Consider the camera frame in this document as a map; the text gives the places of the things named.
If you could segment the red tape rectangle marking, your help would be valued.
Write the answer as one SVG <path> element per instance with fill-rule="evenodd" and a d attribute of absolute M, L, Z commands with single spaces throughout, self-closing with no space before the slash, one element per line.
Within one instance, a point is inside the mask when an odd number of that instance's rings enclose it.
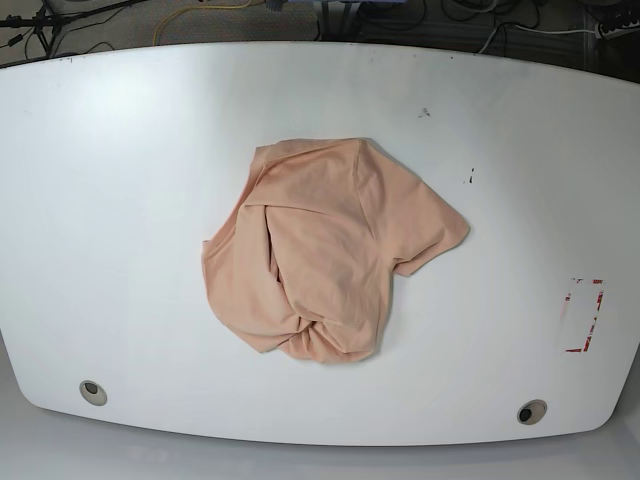
<path fill-rule="evenodd" d="M 588 351 L 603 297 L 603 280 L 571 279 L 561 312 L 559 347 L 562 353 Z"/>

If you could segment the black tripod stand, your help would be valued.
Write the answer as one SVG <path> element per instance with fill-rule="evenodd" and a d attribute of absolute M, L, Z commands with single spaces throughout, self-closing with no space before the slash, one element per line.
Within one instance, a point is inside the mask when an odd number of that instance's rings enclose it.
<path fill-rule="evenodd" d="M 42 1 L 41 8 L 31 18 L 8 15 L 1 20 L 2 29 L 28 28 L 38 39 L 44 50 L 44 56 L 39 60 L 49 60 L 54 56 L 55 47 L 61 41 L 62 30 L 80 20 L 92 18 L 111 11 L 121 11 L 134 5 L 145 3 L 145 0 L 119 1 L 103 7 L 72 12 L 58 12 L 50 1 Z"/>

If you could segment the left table grommet hole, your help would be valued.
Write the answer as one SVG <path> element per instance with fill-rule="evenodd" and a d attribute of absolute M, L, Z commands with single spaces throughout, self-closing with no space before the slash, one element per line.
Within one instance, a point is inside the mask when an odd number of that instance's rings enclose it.
<path fill-rule="evenodd" d="M 106 391 L 95 382 L 83 381 L 79 385 L 79 391 L 82 398 L 93 406 L 101 407 L 108 401 Z"/>

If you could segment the table grommet hole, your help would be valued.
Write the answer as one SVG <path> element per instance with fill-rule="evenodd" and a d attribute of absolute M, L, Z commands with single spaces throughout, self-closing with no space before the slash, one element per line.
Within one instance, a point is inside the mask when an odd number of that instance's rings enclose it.
<path fill-rule="evenodd" d="M 79 391 L 82 398 L 93 406 L 101 407 L 108 401 L 106 391 L 95 382 L 83 381 L 79 385 Z"/>
<path fill-rule="evenodd" d="M 547 403 L 541 399 L 534 399 L 524 404 L 517 413 L 517 420 L 525 426 L 535 425 L 547 413 Z"/>

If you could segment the peach T-shirt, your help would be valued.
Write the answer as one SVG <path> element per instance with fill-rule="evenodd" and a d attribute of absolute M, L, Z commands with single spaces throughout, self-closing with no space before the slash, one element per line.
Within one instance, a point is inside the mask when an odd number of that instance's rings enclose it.
<path fill-rule="evenodd" d="M 377 348 L 393 276 L 413 274 L 469 230 L 367 139 L 263 146 L 229 218 L 204 244 L 208 303 L 258 352 L 357 362 Z"/>

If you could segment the white power strip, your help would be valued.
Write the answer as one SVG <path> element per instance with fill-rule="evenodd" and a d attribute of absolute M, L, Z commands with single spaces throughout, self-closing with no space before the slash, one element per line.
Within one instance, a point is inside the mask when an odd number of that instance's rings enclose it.
<path fill-rule="evenodd" d="M 596 37 L 611 40 L 621 36 L 639 32 L 639 13 L 628 11 L 616 17 L 599 22 L 596 27 Z"/>

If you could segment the right table grommet hole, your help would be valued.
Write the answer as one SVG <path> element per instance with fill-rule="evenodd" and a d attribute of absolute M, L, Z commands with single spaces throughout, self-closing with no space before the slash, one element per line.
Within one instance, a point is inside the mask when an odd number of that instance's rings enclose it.
<path fill-rule="evenodd" d="M 534 399 L 524 404 L 517 413 L 517 420 L 525 426 L 535 425 L 547 413 L 547 403 L 541 399 Z"/>

